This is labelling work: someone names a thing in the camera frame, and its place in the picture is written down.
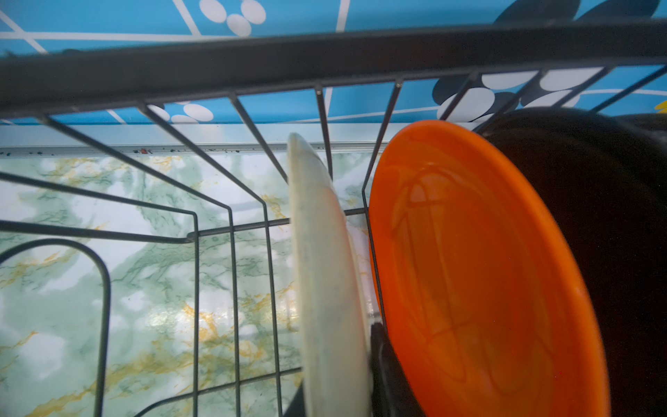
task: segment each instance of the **wire divider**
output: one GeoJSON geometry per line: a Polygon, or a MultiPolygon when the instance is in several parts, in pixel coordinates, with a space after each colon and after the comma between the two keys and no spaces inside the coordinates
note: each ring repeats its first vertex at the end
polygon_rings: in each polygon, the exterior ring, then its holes
{"type": "Polygon", "coordinates": [[[472,87],[472,84],[475,81],[477,81],[477,78],[479,78],[479,76],[480,73],[478,73],[477,71],[470,73],[470,75],[466,79],[466,82],[463,83],[463,85],[459,88],[459,91],[454,96],[452,102],[447,106],[443,114],[441,114],[440,120],[447,120],[447,118],[452,114],[456,106],[461,102],[463,96],[466,95],[468,90],[472,87]]]}
{"type": "MultiPolygon", "coordinates": [[[[193,217],[194,233],[195,233],[195,302],[194,302],[194,317],[193,318],[193,343],[192,343],[192,417],[199,416],[199,221],[197,214],[193,217]]],[[[233,226],[230,223],[231,231],[229,234],[233,236],[233,226]]],[[[233,251],[234,238],[230,238],[231,247],[233,251]]]]}
{"type": "Polygon", "coordinates": [[[602,103],[593,107],[589,111],[591,113],[598,113],[600,110],[606,109],[607,107],[616,103],[618,100],[622,99],[623,97],[626,97],[627,95],[629,95],[633,91],[639,90],[640,88],[644,87],[646,84],[650,83],[651,81],[657,80],[658,78],[662,77],[665,73],[667,73],[667,65],[665,65],[662,68],[660,68],[659,70],[647,75],[646,77],[637,81],[635,84],[632,84],[630,87],[624,89],[623,91],[616,94],[615,96],[610,97],[609,99],[603,101],[602,103]]]}
{"type": "Polygon", "coordinates": [[[102,258],[91,248],[79,242],[67,239],[40,239],[25,242],[9,248],[0,254],[0,264],[14,255],[26,250],[39,248],[41,246],[68,246],[79,252],[83,252],[97,267],[102,279],[102,324],[99,331],[99,353],[97,355],[97,377],[95,379],[95,403],[93,405],[93,417],[102,417],[102,405],[104,402],[104,382],[107,371],[107,351],[109,349],[109,319],[111,317],[111,278],[109,270],[102,258]]]}
{"type": "MultiPolygon", "coordinates": [[[[366,210],[363,207],[359,207],[356,209],[347,209],[343,211],[346,216],[356,216],[358,214],[364,214],[366,210]]],[[[286,224],[289,224],[289,218],[284,218],[284,219],[275,219],[275,220],[269,220],[269,227],[272,228],[274,226],[284,226],[286,224]]],[[[255,222],[255,223],[246,223],[246,224],[239,224],[238,226],[234,226],[234,230],[237,232],[240,232],[241,230],[252,230],[252,229],[261,229],[266,226],[266,222],[255,222]]],[[[199,236],[214,236],[214,235],[219,235],[219,234],[224,234],[224,233],[229,233],[229,228],[228,227],[223,227],[223,228],[214,228],[214,229],[205,229],[205,230],[200,230],[199,231],[199,236]]],[[[188,234],[187,237],[188,239],[192,239],[194,235],[193,234],[188,234]]]]}
{"type": "Polygon", "coordinates": [[[125,240],[129,242],[147,242],[155,244],[188,244],[188,238],[168,238],[125,232],[111,232],[109,230],[71,228],[68,226],[53,226],[50,224],[36,224],[26,222],[12,222],[0,220],[0,231],[11,233],[25,233],[33,235],[68,236],[70,238],[89,238],[107,240],[125,240]]]}
{"type": "MultiPolygon", "coordinates": [[[[301,367],[281,371],[280,376],[296,374],[297,372],[301,372],[301,367]]],[[[243,386],[243,385],[246,385],[246,384],[252,384],[253,382],[264,381],[264,380],[267,380],[267,379],[270,379],[270,378],[275,378],[275,372],[271,372],[270,374],[254,376],[252,378],[241,380],[241,385],[243,386]]],[[[212,392],[227,390],[227,389],[233,388],[233,387],[236,387],[236,381],[235,382],[228,382],[226,384],[212,386],[210,388],[204,388],[202,390],[199,390],[199,395],[211,394],[212,392]]],[[[180,394],[180,395],[176,395],[176,396],[173,396],[173,397],[165,398],[164,400],[156,401],[156,402],[152,403],[151,405],[147,406],[146,408],[142,409],[137,414],[135,414],[134,417],[144,416],[144,415],[146,415],[146,413],[148,413],[151,410],[156,409],[157,407],[160,407],[160,406],[163,406],[165,404],[172,403],[172,402],[184,400],[184,399],[190,398],[190,397],[192,397],[192,393],[191,392],[186,392],[185,394],[180,394]]]]}
{"type": "Polygon", "coordinates": [[[380,301],[380,313],[382,314],[382,322],[384,323],[385,328],[387,327],[387,318],[384,315],[384,301],[382,300],[382,287],[380,286],[380,273],[378,272],[378,259],[376,257],[375,243],[373,242],[373,231],[371,229],[371,219],[368,215],[368,202],[366,201],[366,186],[368,185],[368,180],[371,178],[371,172],[373,171],[373,166],[375,164],[376,157],[380,151],[380,145],[382,144],[382,139],[384,138],[384,133],[387,131],[387,126],[389,125],[390,120],[392,119],[392,113],[394,112],[394,107],[396,106],[396,101],[398,100],[398,95],[401,92],[403,87],[403,80],[396,80],[394,83],[394,89],[392,90],[392,95],[389,98],[389,103],[387,104],[387,110],[384,113],[384,118],[382,119],[382,124],[380,125],[380,131],[378,132],[378,138],[376,140],[375,147],[373,148],[373,153],[371,154],[370,162],[368,163],[368,169],[366,170],[366,176],[364,177],[364,184],[362,185],[362,199],[364,201],[364,211],[366,212],[366,227],[368,227],[368,238],[370,241],[371,255],[373,258],[373,269],[375,272],[375,281],[378,288],[378,300],[380,301]]]}
{"type": "MultiPolygon", "coordinates": [[[[273,278],[273,255],[271,253],[271,236],[269,232],[269,218],[268,211],[266,207],[266,202],[260,198],[254,191],[248,188],[242,181],[236,178],[231,172],[226,170],[222,165],[220,165],[215,159],[212,158],[208,153],[206,153],[202,148],[198,147],[194,142],[190,141],[184,134],[178,131],[174,126],[168,124],[160,116],[155,114],[147,105],[143,104],[139,106],[139,111],[142,112],[146,117],[152,120],[156,125],[160,126],[168,134],[173,136],[176,140],[180,141],[186,147],[188,147],[192,152],[196,153],[200,158],[206,161],[210,166],[215,168],[219,173],[223,174],[226,178],[230,179],[235,185],[239,186],[243,191],[248,193],[252,198],[256,199],[262,206],[263,216],[264,216],[264,229],[265,229],[265,239],[266,239],[266,250],[267,250],[267,260],[269,268],[269,286],[271,290],[271,325],[273,327],[273,350],[274,350],[274,366],[276,374],[276,391],[278,395],[277,407],[279,413],[282,415],[282,398],[281,398],[281,386],[280,386],[280,363],[279,363],[279,344],[278,344],[278,325],[277,325],[277,312],[275,307],[275,284],[273,278]]],[[[226,232],[230,233],[230,242],[231,242],[231,262],[232,262],[232,281],[233,281],[233,291],[234,291],[234,302],[237,302],[237,275],[236,275],[236,254],[235,254],[235,244],[234,244],[234,226],[231,210],[229,211],[229,227],[226,232]]],[[[234,306],[234,340],[235,340],[235,379],[237,382],[241,380],[240,369],[239,369],[239,338],[238,338],[238,312],[237,306],[234,306]]],[[[237,415],[240,416],[241,413],[241,400],[240,400],[240,389],[237,391],[237,415]]]]}
{"type": "Polygon", "coordinates": [[[329,126],[327,125],[327,109],[324,105],[324,94],[322,86],[315,87],[315,98],[317,99],[317,110],[319,111],[319,123],[322,126],[322,137],[324,139],[324,150],[327,155],[327,168],[329,177],[334,179],[334,165],[331,161],[331,143],[329,142],[329,126]]]}
{"type": "Polygon", "coordinates": [[[241,117],[243,124],[245,124],[247,128],[250,129],[250,133],[253,134],[257,142],[259,142],[261,148],[264,149],[264,152],[273,163],[273,166],[275,166],[275,168],[280,173],[280,176],[285,180],[285,182],[287,182],[287,174],[283,170],[282,166],[280,166],[280,162],[278,162],[278,160],[275,158],[275,155],[271,151],[269,145],[266,143],[266,140],[264,140],[264,138],[262,137],[261,133],[259,132],[259,129],[255,125],[255,122],[252,121],[250,115],[248,115],[248,112],[245,110],[245,108],[239,101],[239,97],[237,97],[236,94],[229,94],[228,97],[229,101],[231,102],[231,105],[234,106],[236,112],[239,113],[239,116],[241,117]]]}
{"type": "Polygon", "coordinates": [[[569,100],[575,98],[577,94],[581,93],[583,90],[589,88],[591,85],[597,83],[599,80],[603,79],[607,74],[609,74],[614,67],[604,67],[601,70],[599,70],[595,75],[593,75],[591,78],[585,80],[583,83],[579,84],[575,88],[572,89],[569,93],[565,95],[565,97],[561,98],[557,102],[555,102],[552,107],[561,107],[563,104],[567,103],[569,100]]]}
{"type": "Polygon", "coordinates": [[[215,204],[219,207],[225,208],[227,210],[230,210],[229,206],[226,204],[221,203],[220,201],[217,201],[216,199],[210,198],[208,195],[204,195],[200,193],[199,191],[188,187],[187,185],[184,185],[182,183],[179,183],[175,179],[171,179],[170,177],[167,177],[163,173],[154,170],[153,168],[147,167],[146,165],[143,165],[141,162],[138,162],[135,159],[130,158],[129,156],[125,155],[124,153],[118,152],[117,150],[113,149],[112,147],[106,146],[103,143],[100,143],[96,140],[94,140],[92,137],[89,137],[87,135],[84,135],[80,131],[77,131],[75,129],[72,129],[71,127],[67,125],[63,125],[62,123],[55,121],[49,116],[44,116],[44,115],[39,115],[37,116],[37,120],[39,120],[40,123],[43,125],[49,126],[53,128],[56,131],[59,131],[60,133],[64,133],[65,135],[76,139],[79,142],[82,142],[90,147],[94,147],[98,151],[101,151],[103,153],[106,153],[107,155],[114,157],[115,159],[118,159],[122,162],[125,162],[127,165],[130,165],[131,167],[137,168],[148,175],[151,175],[157,179],[161,179],[162,181],[173,185],[176,188],[182,189],[183,191],[190,193],[192,195],[196,195],[197,197],[208,201],[209,203],[215,204]]]}

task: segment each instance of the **white line pattern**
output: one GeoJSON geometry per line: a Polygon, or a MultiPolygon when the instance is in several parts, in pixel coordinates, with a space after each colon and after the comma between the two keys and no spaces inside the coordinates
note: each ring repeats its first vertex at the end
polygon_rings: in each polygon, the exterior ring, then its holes
{"type": "Polygon", "coordinates": [[[125,120],[123,120],[122,117],[118,116],[118,113],[116,113],[114,110],[109,109],[109,110],[107,110],[107,111],[109,112],[109,114],[110,114],[114,119],[116,119],[116,120],[118,121],[118,123],[120,123],[121,125],[127,125],[127,123],[125,122],[125,120]]]}
{"type": "Polygon", "coordinates": [[[2,10],[0,10],[0,20],[5,22],[7,24],[7,26],[9,26],[11,28],[11,30],[14,31],[14,32],[3,32],[3,33],[16,33],[17,35],[20,36],[20,37],[17,37],[16,39],[23,39],[24,41],[28,42],[30,44],[30,46],[35,48],[37,50],[37,52],[39,52],[39,53],[44,53],[44,54],[48,53],[47,50],[44,49],[44,47],[42,47],[42,45],[38,44],[37,41],[34,38],[29,36],[26,31],[21,29],[21,27],[18,26],[12,19],[10,19],[9,16],[4,14],[4,12],[2,12],[2,10]]]}
{"type": "Polygon", "coordinates": [[[185,21],[185,24],[187,25],[188,29],[190,29],[190,31],[192,32],[192,35],[201,36],[199,28],[195,24],[195,21],[192,19],[192,16],[190,15],[190,12],[187,10],[185,3],[183,3],[183,0],[172,0],[172,1],[173,4],[178,9],[178,13],[181,14],[181,17],[185,21]]]}
{"type": "MultiPolygon", "coordinates": [[[[607,89],[600,89],[600,90],[586,90],[582,91],[581,94],[616,94],[620,93],[623,91],[620,88],[607,88],[607,89]]],[[[660,91],[660,90],[635,90],[632,92],[632,94],[644,94],[644,95],[664,95],[667,96],[667,91],[660,91]]]]}
{"type": "Polygon", "coordinates": [[[350,0],[340,0],[338,9],[338,21],[336,22],[336,31],[344,32],[345,25],[348,22],[348,11],[350,10],[350,0]]]}
{"type": "MultiPolygon", "coordinates": [[[[429,111],[429,110],[438,110],[440,106],[435,105],[433,107],[419,107],[417,109],[402,109],[402,110],[394,110],[392,114],[402,114],[402,113],[417,113],[418,111],[429,111]]],[[[327,117],[328,121],[335,121],[335,120],[347,120],[347,119],[359,119],[361,117],[371,117],[371,116],[384,116],[384,111],[374,111],[373,113],[362,113],[362,114],[353,114],[353,115],[345,115],[345,116],[333,116],[333,117],[327,117]]],[[[280,123],[315,123],[318,122],[319,118],[317,119],[303,119],[303,120],[295,120],[295,121],[281,121],[280,123]]]]}

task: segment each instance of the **blue tile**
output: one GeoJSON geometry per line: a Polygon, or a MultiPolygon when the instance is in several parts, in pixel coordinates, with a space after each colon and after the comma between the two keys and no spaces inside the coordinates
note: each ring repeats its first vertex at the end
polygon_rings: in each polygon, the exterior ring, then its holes
{"type": "Polygon", "coordinates": [[[54,115],[53,118],[66,125],[117,125],[120,123],[108,111],[54,115]]]}
{"type": "Polygon", "coordinates": [[[128,125],[150,125],[153,123],[148,117],[144,116],[139,110],[133,107],[114,109],[114,111],[128,125]]]}
{"type": "Polygon", "coordinates": [[[3,122],[3,125],[15,124],[15,125],[39,125],[40,123],[34,117],[22,117],[21,119],[5,119],[11,123],[3,122]]]}
{"type": "Polygon", "coordinates": [[[245,95],[239,100],[255,123],[319,118],[315,90],[245,95]]]}
{"type": "Polygon", "coordinates": [[[661,1],[653,17],[667,17],[667,1],[661,1]]]}
{"type": "Polygon", "coordinates": [[[433,101],[433,87],[437,81],[437,79],[424,79],[404,82],[396,101],[396,110],[437,107],[438,104],[433,101]]]}
{"type": "Polygon", "coordinates": [[[382,113],[394,88],[393,83],[335,87],[331,96],[329,117],[382,113]]]}
{"type": "Polygon", "coordinates": [[[2,0],[0,4],[28,32],[190,34],[176,6],[166,0],[2,0]]]}
{"type": "Polygon", "coordinates": [[[656,113],[656,106],[667,101],[667,77],[662,76],[646,84],[640,89],[641,93],[633,93],[622,98],[601,113],[616,116],[622,114],[656,113]]]}
{"type": "Polygon", "coordinates": [[[382,116],[355,117],[353,119],[335,119],[329,120],[329,123],[382,123],[382,116]]]}
{"type": "Polygon", "coordinates": [[[38,53],[23,39],[0,39],[0,53],[5,55],[7,52],[14,55],[34,55],[38,53]]]}
{"type": "Polygon", "coordinates": [[[409,113],[394,113],[392,115],[392,123],[413,123],[419,120],[435,120],[437,119],[437,110],[420,110],[411,111],[409,113]]]}
{"type": "Polygon", "coordinates": [[[512,0],[352,1],[346,31],[493,23],[510,4],[512,0]]]}
{"type": "MultiPolygon", "coordinates": [[[[585,110],[592,109],[596,105],[602,103],[603,101],[607,100],[609,97],[612,97],[615,94],[615,92],[602,93],[596,91],[606,90],[606,89],[621,90],[630,87],[633,83],[639,81],[641,78],[651,74],[652,72],[654,72],[659,68],[660,68],[659,65],[616,68],[613,71],[611,71],[606,77],[602,78],[597,83],[587,88],[583,92],[583,94],[581,94],[579,101],[577,102],[575,107],[578,109],[585,109],[585,110]]],[[[637,100],[643,99],[644,101],[646,101],[647,105],[650,105],[650,103],[653,102],[653,100],[649,99],[648,96],[645,95],[631,94],[631,96],[638,96],[637,100]]],[[[619,103],[615,104],[613,108],[609,107],[608,109],[605,109],[602,113],[611,114],[608,113],[610,109],[613,111],[614,115],[637,113],[636,99],[633,98],[631,99],[631,101],[627,103],[628,104],[625,105],[622,104],[622,101],[619,101],[619,103]]]]}
{"type": "Polygon", "coordinates": [[[5,22],[0,20],[0,32],[14,32],[14,30],[7,26],[5,22]]]}

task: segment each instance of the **dish rack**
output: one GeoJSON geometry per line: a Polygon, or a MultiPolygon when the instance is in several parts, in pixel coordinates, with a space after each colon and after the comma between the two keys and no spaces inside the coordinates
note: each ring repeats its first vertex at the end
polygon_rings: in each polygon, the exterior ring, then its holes
{"type": "MultiPolygon", "coordinates": [[[[554,104],[558,107],[599,81],[615,67],[665,64],[667,63],[665,38],[667,38],[667,21],[656,19],[613,23],[550,23],[546,25],[494,25],[428,30],[375,31],[120,49],[76,55],[10,57],[0,61],[0,117],[36,117],[43,125],[51,129],[76,139],[86,146],[95,148],[97,151],[118,159],[173,187],[217,205],[221,210],[227,212],[229,225],[222,228],[200,230],[197,213],[193,211],[0,173],[0,180],[2,181],[43,187],[53,191],[93,197],[104,201],[187,214],[192,218],[192,232],[185,238],[169,238],[5,220],[0,221],[0,231],[68,238],[194,244],[195,317],[199,316],[199,239],[204,236],[228,234],[231,241],[232,258],[234,381],[206,389],[198,388],[199,321],[194,320],[192,392],[155,402],[144,408],[135,417],[143,416],[164,404],[188,398],[192,399],[192,414],[196,417],[198,396],[226,389],[235,390],[235,414],[241,416],[241,385],[267,379],[275,379],[277,409],[279,415],[282,415],[283,409],[286,407],[281,400],[280,376],[299,372],[300,368],[287,370],[280,368],[279,355],[277,354],[277,316],[269,227],[288,224],[289,219],[269,220],[267,203],[262,197],[215,161],[206,150],[160,118],[148,105],[228,97],[278,174],[285,181],[288,181],[285,170],[274,156],[271,147],[259,132],[253,119],[239,101],[239,96],[311,89],[317,99],[327,168],[329,174],[333,177],[331,143],[329,141],[323,89],[343,85],[394,83],[374,143],[370,164],[366,169],[362,186],[364,206],[359,209],[346,210],[348,216],[366,215],[372,265],[377,278],[376,253],[368,220],[366,188],[403,82],[444,75],[467,75],[466,81],[460,86],[455,98],[440,117],[440,119],[447,119],[461,102],[467,90],[482,74],[536,70],[537,74],[517,92],[511,101],[505,103],[491,116],[489,120],[491,121],[507,112],[512,106],[515,107],[522,94],[531,86],[539,83],[541,78],[551,69],[602,67],[597,74],[575,87],[567,96],[554,104]],[[153,74],[159,74],[159,77],[154,77],[153,74]],[[53,114],[121,107],[138,108],[154,124],[257,200],[263,209],[263,221],[235,225],[233,224],[232,209],[224,202],[175,181],[132,157],[50,117],[53,114]],[[241,379],[234,233],[254,229],[264,229],[265,231],[276,372],[250,379],[241,379]]],[[[667,73],[667,65],[597,105],[591,111],[598,112],[606,108],[665,73],[667,73]]],[[[93,260],[102,277],[102,325],[99,337],[97,385],[93,411],[93,415],[99,417],[102,415],[111,309],[111,282],[104,262],[93,250],[83,244],[63,238],[49,238],[27,242],[7,250],[0,255],[0,263],[25,250],[53,244],[69,246],[83,252],[93,260]]],[[[384,321],[384,304],[379,280],[376,281],[376,284],[380,312],[384,321]]]]}

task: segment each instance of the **black wire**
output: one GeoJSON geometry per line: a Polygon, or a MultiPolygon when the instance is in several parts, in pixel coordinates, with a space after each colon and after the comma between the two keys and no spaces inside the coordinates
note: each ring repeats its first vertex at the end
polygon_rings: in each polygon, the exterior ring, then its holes
{"type": "MultiPolygon", "coordinates": [[[[266,234],[266,250],[267,250],[267,259],[268,259],[268,266],[269,266],[269,284],[271,287],[271,323],[273,326],[273,349],[275,351],[274,355],[274,360],[275,360],[275,371],[279,372],[280,366],[279,366],[279,351],[278,351],[278,327],[277,327],[277,314],[275,310],[275,288],[274,288],[274,282],[273,282],[273,255],[271,254],[271,239],[270,239],[270,233],[269,233],[269,215],[267,211],[267,206],[266,202],[260,198],[254,191],[252,191],[249,187],[247,187],[241,180],[236,178],[231,172],[227,171],[222,165],[220,165],[215,159],[213,159],[208,153],[206,153],[202,148],[198,147],[194,142],[189,140],[184,134],[176,130],[174,126],[168,124],[160,116],[155,114],[150,108],[148,108],[147,105],[143,104],[139,106],[139,111],[142,112],[146,117],[148,117],[150,120],[155,122],[158,126],[160,126],[162,129],[164,129],[167,133],[169,133],[171,136],[173,136],[176,140],[180,141],[182,144],[184,144],[186,147],[188,147],[192,152],[196,153],[199,157],[204,159],[210,166],[214,167],[218,172],[222,173],[225,177],[230,179],[234,184],[238,185],[243,191],[247,192],[252,198],[256,199],[262,206],[263,209],[263,215],[264,215],[264,222],[259,222],[258,225],[260,227],[265,228],[265,234],[266,234]]],[[[249,116],[246,114],[246,116],[249,119],[250,123],[253,123],[252,120],[249,118],[249,116]]],[[[211,236],[213,234],[221,234],[221,233],[230,233],[231,236],[231,257],[232,257],[232,276],[233,280],[236,278],[236,258],[235,258],[235,244],[234,244],[234,235],[233,231],[234,229],[238,230],[233,226],[232,223],[232,214],[231,210],[229,211],[229,227],[227,228],[217,228],[214,229],[216,232],[215,233],[210,233],[210,231],[202,231],[201,233],[198,233],[199,236],[211,236]]],[[[282,399],[281,399],[281,386],[280,386],[280,379],[279,377],[276,377],[276,391],[277,391],[277,403],[278,403],[278,410],[282,412],[282,399]]],[[[240,393],[238,394],[237,398],[237,403],[239,404],[239,408],[237,408],[237,411],[240,410],[240,393]]]]}
{"type": "Polygon", "coordinates": [[[487,126],[487,125],[491,124],[491,122],[493,122],[493,120],[496,120],[501,115],[505,114],[507,112],[507,110],[513,108],[519,102],[519,100],[521,100],[521,97],[523,97],[524,94],[526,94],[527,91],[529,91],[535,85],[539,84],[540,80],[542,80],[542,78],[544,78],[544,76],[547,74],[547,72],[549,72],[549,70],[546,69],[546,68],[542,68],[541,70],[539,70],[538,73],[533,76],[533,78],[531,78],[526,84],[524,84],[523,87],[521,87],[521,89],[519,91],[516,92],[516,94],[512,97],[511,100],[509,100],[508,102],[503,104],[503,106],[501,108],[499,108],[497,110],[497,112],[492,114],[491,117],[489,117],[487,121],[485,121],[483,124],[481,124],[479,127],[477,127],[476,130],[477,129],[480,129],[480,130],[483,129],[483,126],[487,126]]]}
{"type": "Polygon", "coordinates": [[[71,228],[68,226],[52,226],[49,224],[12,222],[9,220],[0,220],[0,231],[35,235],[68,236],[70,238],[125,240],[130,242],[149,242],[156,244],[188,244],[191,241],[188,238],[168,238],[165,236],[71,228]]]}
{"type": "Polygon", "coordinates": [[[665,65],[662,68],[660,68],[659,70],[647,75],[646,77],[637,81],[635,84],[632,84],[630,87],[626,88],[625,90],[621,91],[620,93],[616,94],[615,96],[603,101],[602,103],[593,107],[589,111],[591,113],[597,113],[600,110],[603,110],[603,109],[609,107],[610,105],[616,103],[618,100],[622,99],[623,97],[626,97],[627,95],[631,94],[632,92],[634,92],[636,90],[639,90],[640,88],[644,87],[646,84],[650,83],[651,81],[654,81],[655,79],[658,79],[658,78],[662,77],[665,73],[667,73],[667,65],[665,65]]]}
{"type": "Polygon", "coordinates": [[[97,266],[97,270],[102,278],[102,325],[99,335],[99,353],[97,356],[97,382],[95,383],[95,405],[93,406],[94,417],[102,416],[102,403],[104,401],[104,380],[107,369],[107,350],[109,347],[109,317],[111,316],[111,279],[109,270],[91,248],[84,244],[66,239],[41,239],[33,240],[20,244],[4,251],[0,254],[0,264],[14,255],[20,254],[26,250],[38,248],[40,246],[69,246],[83,252],[97,266]]]}
{"type": "Polygon", "coordinates": [[[248,112],[245,110],[241,102],[239,101],[239,98],[236,96],[236,94],[229,94],[229,101],[231,102],[231,105],[234,106],[236,109],[236,112],[239,113],[239,116],[241,117],[241,120],[243,123],[247,126],[247,128],[250,130],[250,133],[253,134],[257,142],[259,142],[260,146],[262,149],[264,149],[264,152],[266,155],[269,157],[271,162],[273,163],[273,166],[278,170],[280,173],[280,176],[287,182],[287,174],[283,170],[282,166],[280,166],[280,162],[275,158],[275,155],[271,151],[271,148],[269,148],[269,145],[266,143],[264,138],[262,137],[261,133],[257,129],[257,126],[255,125],[255,122],[252,121],[250,116],[248,115],[248,112]]]}
{"type": "Polygon", "coordinates": [[[195,228],[195,334],[192,347],[192,417],[199,414],[199,220],[193,216],[195,228]]]}
{"type": "Polygon", "coordinates": [[[329,142],[329,126],[327,125],[327,109],[324,105],[324,94],[322,86],[315,87],[315,98],[317,99],[317,110],[319,111],[319,124],[322,126],[322,137],[324,138],[324,151],[327,155],[327,168],[329,177],[334,178],[334,165],[331,161],[331,143],[329,142]]]}
{"type": "Polygon", "coordinates": [[[375,243],[373,242],[373,230],[371,229],[371,220],[368,215],[368,202],[366,201],[366,186],[368,185],[368,180],[371,177],[371,172],[373,171],[373,166],[375,164],[376,157],[378,152],[380,152],[380,145],[382,144],[382,139],[384,138],[384,133],[387,131],[387,126],[389,125],[390,120],[392,119],[392,113],[394,112],[394,107],[396,106],[396,101],[398,100],[398,95],[401,92],[403,87],[403,81],[397,80],[394,84],[394,90],[392,95],[389,98],[389,103],[387,104],[387,111],[384,113],[384,118],[382,119],[382,124],[380,125],[380,132],[378,133],[378,138],[376,139],[375,147],[373,148],[373,153],[371,154],[371,160],[368,163],[368,170],[366,171],[366,177],[364,178],[364,184],[362,185],[362,199],[364,201],[364,211],[366,213],[366,226],[368,227],[368,237],[370,240],[371,246],[371,255],[373,258],[373,268],[375,271],[376,287],[378,288],[378,300],[380,301],[380,312],[382,313],[382,322],[384,326],[387,326],[387,318],[384,315],[384,301],[382,300],[382,288],[380,286],[380,273],[378,272],[378,259],[376,258],[375,243]]]}
{"type": "MultiPolygon", "coordinates": [[[[295,374],[297,372],[301,372],[301,367],[284,370],[284,371],[279,373],[279,376],[295,374]]],[[[270,378],[275,378],[275,376],[276,376],[275,372],[272,372],[271,374],[264,374],[264,375],[260,375],[260,376],[254,376],[253,378],[248,378],[246,380],[242,380],[241,385],[252,384],[253,382],[264,381],[264,380],[267,380],[267,379],[270,379],[270,378]]],[[[211,394],[212,392],[226,390],[228,388],[233,388],[235,386],[236,386],[236,382],[228,382],[226,384],[212,386],[210,388],[204,388],[204,389],[199,391],[199,395],[201,396],[201,395],[211,394]]],[[[180,394],[180,395],[176,395],[176,396],[173,396],[173,397],[165,398],[164,400],[156,401],[156,402],[150,404],[149,406],[147,406],[146,408],[144,408],[142,411],[135,414],[134,417],[144,416],[144,415],[146,415],[146,413],[148,413],[151,410],[156,409],[157,407],[163,406],[165,404],[170,404],[172,402],[184,400],[184,399],[190,398],[190,397],[192,397],[192,393],[188,392],[188,393],[185,393],[185,394],[180,394]]]]}
{"type": "Polygon", "coordinates": [[[236,250],[234,248],[234,219],[229,211],[229,240],[231,244],[231,292],[234,309],[234,385],[236,387],[236,416],[241,416],[241,363],[239,359],[239,292],[236,277],[236,250]]]}
{"type": "Polygon", "coordinates": [[[147,167],[146,165],[143,165],[141,162],[138,162],[135,159],[130,158],[127,155],[124,155],[121,152],[118,152],[117,150],[113,149],[112,147],[106,146],[103,143],[100,143],[96,140],[94,140],[92,137],[89,137],[87,135],[84,135],[80,131],[74,130],[71,127],[67,125],[63,125],[62,123],[55,121],[54,119],[50,118],[49,116],[39,116],[37,117],[37,120],[39,120],[40,123],[43,125],[49,126],[60,133],[64,133],[65,135],[72,137],[73,139],[76,139],[77,141],[84,143],[90,147],[94,147],[95,149],[102,151],[103,153],[106,153],[107,155],[114,157],[116,159],[119,159],[123,162],[125,162],[127,165],[130,165],[131,167],[137,168],[148,175],[151,175],[157,179],[161,179],[162,181],[173,185],[176,188],[182,189],[183,191],[190,193],[192,195],[196,195],[197,197],[204,199],[208,201],[209,203],[213,203],[215,205],[218,205],[219,207],[229,209],[229,206],[226,204],[221,203],[220,201],[217,201],[216,199],[210,198],[208,195],[204,195],[200,193],[199,191],[192,189],[188,187],[187,185],[184,185],[182,183],[179,183],[175,179],[171,179],[164,175],[163,173],[160,173],[158,171],[155,171],[152,168],[147,167]]]}
{"type": "Polygon", "coordinates": [[[468,78],[466,79],[466,82],[463,83],[461,88],[459,88],[459,91],[456,93],[456,96],[452,100],[452,102],[447,106],[447,109],[445,109],[445,112],[440,116],[440,120],[447,120],[447,117],[452,114],[454,111],[454,108],[461,102],[461,99],[463,96],[466,94],[466,92],[471,88],[472,84],[477,81],[477,78],[480,76],[480,74],[475,71],[473,73],[470,73],[468,78]]]}
{"type": "MultiPolygon", "coordinates": [[[[348,209],[344,210],[344,213],[346,216],[356,216],[358,214],[364,214],[366,212],[366,209],[363,207],[359,207],[356,209],[348,209]]],[[[234,226],[234,230],[237,232],[240,232],[241,230],[254,230],[254,229],[261,229],[264,227],[270,227],[272,228],[273,226],[284,226],[286,224],[289,224],[289,218],[284,218],[284,219],[274,219],[274,220],[268,220],[264,222],[255,222],[255,223],[246,223],[246,224],[239,224],[237,226],[234,226]]],[[[199,236],[214,236],[214,235],[219,235],[219,234],[224,234],[224,233],[229,233],[229,227],[224,227],[224,228],[213,228],[213,229],[205,229],[205,230],[200,230],[199,231],[199,236]]],[[[188,239],[192,239],[194,234],[190,233],[187,235],[188,239]]]]}
{"type": "Polygon", "coordinates": [[[183,210],[175,207],[169,207],[167,205],[146,203],[144,201],[139,201],[137,199],[117,197],[116,195],[99,193],[97,191],[89,191],[83,188],[70,187],[68,185],[62,185],[48,181],[41,181],[40,179],[22,177],[20,175],[14,175],[12,173],[7,173],[7,172],[0,171],[0,180],[23,184],[23,185],[31,185],[33,187],[52,189],[53,191],[62,191],[63,193],[84,195],[85,197],[105,199],[108,201],[115,201],[117,203],[140,205],[141,207],[147,207],[156,210],[166,210],[168,212],[183,213],[183,214],[194,214],[194,212],[191,212],[190,210],[183,210]]]}
{"type": "Polygon", "coordinates": [[[583,90],[589,88],[591,85],[597,83],[599,80],[601,80],[605,75],[609,74],[611,70],[613,70],[614,67],[605,67],[599,70],[595,75],[593,75],[591,78],[587,79],[585,82],[581,83],[577,87],[573,88],[572,91],[570,91],[565,97],[561,98],[557,102],[555,102],[552,107],[561,107],[563,104],[567,103],[569,100],[573,99],[574,96],[577,94],[581,93],[583,90]]]}

